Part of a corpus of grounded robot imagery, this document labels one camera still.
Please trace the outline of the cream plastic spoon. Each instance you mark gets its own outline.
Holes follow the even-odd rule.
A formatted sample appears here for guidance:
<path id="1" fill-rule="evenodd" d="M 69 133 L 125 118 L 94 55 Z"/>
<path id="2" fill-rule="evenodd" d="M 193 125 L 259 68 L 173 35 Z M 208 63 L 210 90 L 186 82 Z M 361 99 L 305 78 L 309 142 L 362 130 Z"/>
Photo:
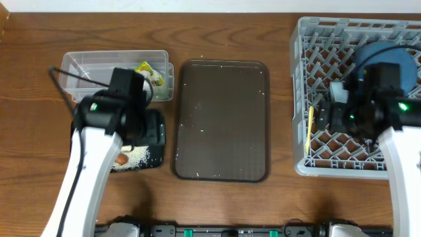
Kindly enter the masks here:
<path id="1" fill-rule="evenodd" d="M 305 142 L 305 152 L 309 153 L 310 151 L 310 139 L 311 139 L 311 130 L 312 130 L 312 123 L 314 118 L 314 107 L 309 107 L 309 120 L 308 120 L 308 128 L 307 128 L 307 137 Z"/>

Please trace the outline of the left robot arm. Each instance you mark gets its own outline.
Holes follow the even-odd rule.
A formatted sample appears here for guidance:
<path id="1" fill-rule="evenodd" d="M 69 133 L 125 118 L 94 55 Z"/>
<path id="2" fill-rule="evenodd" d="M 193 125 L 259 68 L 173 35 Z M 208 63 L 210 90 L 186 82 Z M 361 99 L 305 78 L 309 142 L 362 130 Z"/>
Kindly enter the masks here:
<path id="1" fill-rule="evenodd" d="M 93 236 L 112 166 L 125 145 L 163 147 L 162 114 L 153 100 L 153 70 L 114 68 L 103 90 L 66 103 L 72 121 L 70 159 L 43 236 Z"/>

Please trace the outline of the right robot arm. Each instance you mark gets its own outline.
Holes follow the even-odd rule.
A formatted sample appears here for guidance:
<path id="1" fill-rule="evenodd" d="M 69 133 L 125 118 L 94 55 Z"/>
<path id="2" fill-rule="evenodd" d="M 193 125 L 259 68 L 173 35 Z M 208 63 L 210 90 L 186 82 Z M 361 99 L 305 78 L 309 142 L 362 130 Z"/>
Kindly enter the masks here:
<path id="1" fill-rule="evenodd" d="M 331 100 L 316 119 L 355 138 L 377 142 L 383 154 L 393 206 L 393 235 L 420 235 L 420 101 L 404 96 L 401 67 L 366 66 L 346 82 L 331 82 Z"/>

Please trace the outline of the orange carrot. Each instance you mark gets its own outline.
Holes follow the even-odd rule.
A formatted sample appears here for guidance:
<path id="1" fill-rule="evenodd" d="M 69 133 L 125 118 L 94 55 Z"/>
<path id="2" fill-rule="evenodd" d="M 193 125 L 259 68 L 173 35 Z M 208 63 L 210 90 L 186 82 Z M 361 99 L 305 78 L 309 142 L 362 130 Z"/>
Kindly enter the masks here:
<path id="1" fill-rule="evenodd" d="M 125 165 L 128 162 L 128 156 L 120 153 L 117 155 L 117 158 L 115 159 L 115 163 L 119 165 Z"/>

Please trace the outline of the yellow green snack wrapper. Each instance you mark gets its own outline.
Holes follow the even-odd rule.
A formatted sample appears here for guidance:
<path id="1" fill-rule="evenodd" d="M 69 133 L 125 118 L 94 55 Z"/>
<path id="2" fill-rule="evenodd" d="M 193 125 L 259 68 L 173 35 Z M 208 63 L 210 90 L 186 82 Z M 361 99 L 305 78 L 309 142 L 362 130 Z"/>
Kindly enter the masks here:
<path id="1" fill-rule="evenodd" d="M 153 69 L 147 61 L 143 61 L 138 67 L 134 69 L 134 71 L 148 79 L 152 86 L 161 87 L 165 84 L 162 75 Z"/>

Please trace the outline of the light blue rice bowl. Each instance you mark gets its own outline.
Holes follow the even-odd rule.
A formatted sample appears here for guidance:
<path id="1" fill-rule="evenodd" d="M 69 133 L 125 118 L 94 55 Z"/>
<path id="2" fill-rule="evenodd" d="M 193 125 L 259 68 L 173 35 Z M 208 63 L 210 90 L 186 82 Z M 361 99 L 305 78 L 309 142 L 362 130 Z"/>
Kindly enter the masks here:
<path id="1" fill-rule="evenodd" d="M 347 103 L 349 91 L 343 87 L 343 82 L 330 82 L 329 89 L 333 103 Z"/>

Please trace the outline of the dark blue plate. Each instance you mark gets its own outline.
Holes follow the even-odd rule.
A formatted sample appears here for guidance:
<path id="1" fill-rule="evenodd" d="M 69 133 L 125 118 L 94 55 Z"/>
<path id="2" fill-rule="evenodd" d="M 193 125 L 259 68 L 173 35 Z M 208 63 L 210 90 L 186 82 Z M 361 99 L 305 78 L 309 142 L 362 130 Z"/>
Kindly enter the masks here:
<path id="1" fill-rule="evenodd" d="M 391 49 L 390 51 L 386 51 L 372 57 L 364 64 L 362 63 L 367 57 L 381 51 L 382 49 L 393 46 L 395 46 L 394 43 L 381 41 L 370 43 L 361 47 L 355 52 L 355 56 L 353 57 L 355 68 L 352 73 L 356 74 L 359 78 L 362 78 L 363 70 L 366 65 L 376 63 L 398 64 L 401 67 L 401 89 L 404 91 L 404 95 L 408 95 L 418 79 L 418 68 L 412 58 L 412 55 L 407 52 L 406 49 Z"/>

